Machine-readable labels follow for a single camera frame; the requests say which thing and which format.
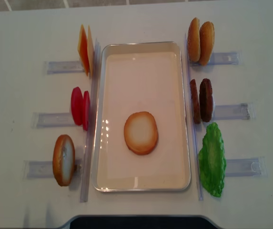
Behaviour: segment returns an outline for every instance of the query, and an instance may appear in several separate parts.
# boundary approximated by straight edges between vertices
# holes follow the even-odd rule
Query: red tomato slice
[[[89,127],[89,114],[90,114],[90,94],[85,91],[83,94],[83,113],[82,113],[82,124],[83,129],[88,130]]]
[[[82,92],[75,87],[71,93],[71,114],[76,125],[82,125]]]

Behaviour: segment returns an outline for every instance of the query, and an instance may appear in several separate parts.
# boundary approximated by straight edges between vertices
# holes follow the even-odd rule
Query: table surface
[[[80,203],[80,181],[23,179],[24,160],[51,160],[56,138],[69,134],[84,153],[81,127],[32,129],[33,112],[68,112],[71,90],[90,90],[83,73],[46,75],[44,61],[78,60],[81,23],[101,47],[174,41],[182,51],[190,21],[212,21],[215,52],[239,51],[243,63],[193,71],[211,78],[217,104],[253,102],[257,118],[220,122],[226,158],[264,156],[268,177],[225,179],[222,198],[198,200],[194,148],[192,181],[183,192],[103,194],[91,185]],[[188,138],[192,141],[186,93]],[[273,228],[273,1],[208,1],[0,13],[0,228],[61,227],[82,215],[200,215],[222,228]]]

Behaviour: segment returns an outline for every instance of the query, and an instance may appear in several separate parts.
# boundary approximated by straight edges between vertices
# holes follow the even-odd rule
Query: tray rim
[[[184,105],[184,127],[185,127],[185,135],[186,135],[186,141],[187,141],[187,158],[188,158],[188,166],[189,166],[189,177],[187,177],[187,182],[186,185],[181,187],[181,188],[101,188],[98,187],[97,185],[97,170],[98,167],[94,166],[95,161],[97,160],[98,162],[98,158],[96,159],[97,154],[95,153],[95,142],[97,140],[97,138],[99,137],[98,131],[97,131],[97,121],[102,119],[102,112],[99,112],[99,107],[100,107],[100,102],[103,101],[103,96],[100,92],[100,86],[103,84],[103,86],[105,85],[105,81],[101,80],[101,69],[102,69],[102,59],[103,59],[103,54],[104,52],[107,50],[107,48],[112,47],[112,46],[126,46],[126,45],[140,45],[140,44],[157,44],[157,43],[172,43],[174,45],[176,45],[179,48],[179,53],[180,53],[180,68],[181,68],[181,77],[182,77],[182,95],[183,95],[183,105]],[[121,44],[109,44],[106,45],[102,52],[101,52],[101,66],[100,66],[100,74],[99,74],[99,79],[100,79],[100,83],[99,83],[99,88],[98,88],[98,102],[97,102],[97,116],[96,116],[96,125],[95,125],[95,136],[94,136],[94,147],[92,149],[92,153],[93,153],[93,158],[92,158],[92,162],[91,162],[91,182],[94,186],[94,188],[99,191],[99,192],[161,192],[161,191],[183,191],[185,190],[191,182],[191,164],[190,164],[190,154],[189,154],[189,142],[188,142],[188,131],[187,131],[187,116],[186,116],[186,103],[185,103],[185,91],[184,91],[184,78],[183,78],[183,68],[182,68],[182,52],[181,49],[179,47],[179,45],[176,42],[173,41],[166,41],[166,42],[141,42],[141,43],[121,43]]]

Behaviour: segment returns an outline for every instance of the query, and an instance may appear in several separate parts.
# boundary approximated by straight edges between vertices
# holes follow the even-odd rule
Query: metal tray
[[[150,112],[159,142],[138,156],[127,118]],[[191,179],[181,51],[174,42],[109,45],[102,52],[91,179],[102,192],[183,190]]]

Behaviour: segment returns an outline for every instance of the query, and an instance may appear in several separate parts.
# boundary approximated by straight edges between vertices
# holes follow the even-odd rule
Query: green lettuce
[[[200,180],[203,187],[214,197],[221,197],[224,188],[226,160],[224,142],[221,131],[216,123],[206,128],[203,148],[199,155]]]

